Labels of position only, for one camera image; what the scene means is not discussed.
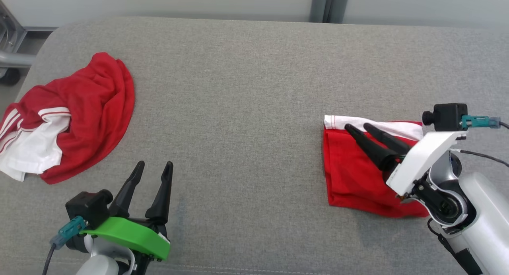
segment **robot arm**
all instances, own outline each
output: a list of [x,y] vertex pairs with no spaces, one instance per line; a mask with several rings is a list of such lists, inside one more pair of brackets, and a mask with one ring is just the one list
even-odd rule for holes
[[145,219],[133,219],[129,217],[129,205],[144,167],[143,161],[138,162],[115,199],[111,192],[102,190],[95,194],[81,192],[66,203],[71,221],[51,239],[52,248],[43,274],[47,272],[53,250],[64,244],[91,255],[77,275],[144,275],[151,261],[167,260],[170,242],[165,224],[173,163],[167,162]]
[[[345,130],[383,172],[385,183],[400,199],[415,200],[427,208],[440,226],[440,233],[431,231],[466,273],[507,274],[509,202],[478,172],[458,178],[461,165],[451,146],[466,138],[468,127],[461,123],[462,118],[470,117],[465,115],[466,105],[436,105],[437,110],[442,112],[438,114],[442,118],[435,119],[439,132],[427,133],[412,148],[370,124],[364,129],[387,149],[351,125]],[[493,125],[489,118],[485,120],[486,127]]]

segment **white stripe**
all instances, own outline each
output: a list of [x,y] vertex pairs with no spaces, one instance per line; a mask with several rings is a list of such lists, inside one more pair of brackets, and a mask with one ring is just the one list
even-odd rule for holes
[[46,108],[46,109],[40,110],[37,114],[39,114],[39,116],[41,116],[43,114],[51,113],[51,112],[69,112],[69,109],[67,107]]
[[54,117],[54,116],[68,116],[68,117],[71,117],[71,114],[70,113],[51,113],[51,114],[46,114],[42,117],[42,120],[48,122],[48,119],[51,118],[51,117]]
[[7,135],[7,137],[5,137],[5,139],[3,139],[2,141],[0,141],[0,155],[2,155],[3,153],[5,153],[5,151],[7,151],[7,148],[9,148],[9,145],[12,144],[12,142],[14,140],[16,140],[18,138],[18,133],[16,132],[11,132]]
[[2,128],[0,129],[0,134],[3,134],[4,133],[4,130],[6,128],[6,125],[7,123],[9,123],[9,120],[11,120],[12,118],[14,118],[14,116],[16,116],[16,114],[18,114],[18,109],[13,109],[8,115],[7,117],[5,118],[5,121],[3,122],[2,124]]
[[7,132],[7,130],[9,130],[9,128],[11,128],[11,126],[16,123],[16,120],[18,120],[19,117],[21,117],[21,114],[17,114],[14,118],[11,118],[11,120],[9,121],[7,126],[5,126],[5,129],[2,130],[2,132],[0,132],[0,139],[2,139],[2,137],[5,136],[5,133]]
[[20,131],[32,132],[32,131],[34,131],[35,129],[37,129],[37,127],[32,128],[32,129],[24,129],[24,128],[21,128],[21,124],[22,124],[22,123],[23,123],[23,119],[21,119],[20,121],[18,121],[18,132],[20,132]]
[[409,122],[376,122],[362,117],[331,116],[325,115],[325,129],[344,130],[346,124],[351,124],[362,132],[366,132],[363,125],[369,123],[378,129],[393,136],[403,137],[413,141],[419,141],[423,137],[422,126]]

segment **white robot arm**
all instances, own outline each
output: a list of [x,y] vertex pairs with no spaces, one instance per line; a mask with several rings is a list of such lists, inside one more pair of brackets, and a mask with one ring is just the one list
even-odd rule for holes
[[[345,129],[383,171],[387,186],[402,200],[415,200],[427,208],[430,221],[440,226],[440,232],[430,230],[466,273],[509,274],[509,202],[478,172],[458,178],[460,162],[451,150],[459,150],[451,146],[466,138],[468,127],[461,119],[470,117],[466,105],[460,106],[463,111],[458,105],[435,105],[435,112],[442,112],[440,123],[435,119],[440,131],[428,132],[412,148],[369,124],[364,125],[367,132],[388,149],[353,126]],[[447,112],[450,117],[443,117]],[[451,118],[458,121],[444,126],[443,121]]]

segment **teal connector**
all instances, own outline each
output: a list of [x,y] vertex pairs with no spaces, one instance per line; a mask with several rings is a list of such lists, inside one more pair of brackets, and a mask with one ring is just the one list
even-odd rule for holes
[[78,235],[80,231],[87,227],[87,223],[83,219],[83,217],[75,217],[71,219],[65,226],[60,228],[58,234],[55,235],[50,241],[49,244],[55,244],[56,250],[59,250],[64,246],[64,244],[71,239],[74,235]]
[[461,117],[461,126],[463,128],[500,128],[500,117],[463,115]]

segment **gray table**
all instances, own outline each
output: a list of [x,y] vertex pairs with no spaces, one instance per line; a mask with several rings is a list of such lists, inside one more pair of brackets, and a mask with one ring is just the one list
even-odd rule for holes
[[[164,163],[175,163],[168,262],[149,274],[461,274],[425,219],[387,219],[327,204],[324,114],[419,120],[435,103],[509,119],[509,35],[470,29],[323,23],[107,18],[66,25],[21,89],[44,85],[106,51],[130,69],[131,124],[118,147],[48,186],[0,175],[1,266],[39,274],[48,240],[82,190],[115,193],[139,160],[131,204],[141,217]],[[464,148],[507,159],[505,130],[473,130]],[[509,195],[507,169],[461,156]],[[63,248],[51,274],[87,255]]]

